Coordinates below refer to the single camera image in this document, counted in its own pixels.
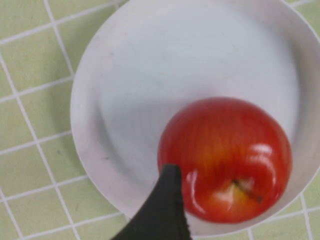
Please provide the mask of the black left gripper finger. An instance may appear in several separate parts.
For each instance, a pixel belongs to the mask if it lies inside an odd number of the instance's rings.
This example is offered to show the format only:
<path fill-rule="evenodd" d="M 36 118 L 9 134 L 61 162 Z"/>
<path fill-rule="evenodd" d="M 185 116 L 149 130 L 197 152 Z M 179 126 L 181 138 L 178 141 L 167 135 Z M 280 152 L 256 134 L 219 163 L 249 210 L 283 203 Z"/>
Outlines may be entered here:
<path fill-rule="evenodd" d="M 165 164 L 152 192 L 115 240 L 190 240 L 184 210 L 182 173 Z"/>

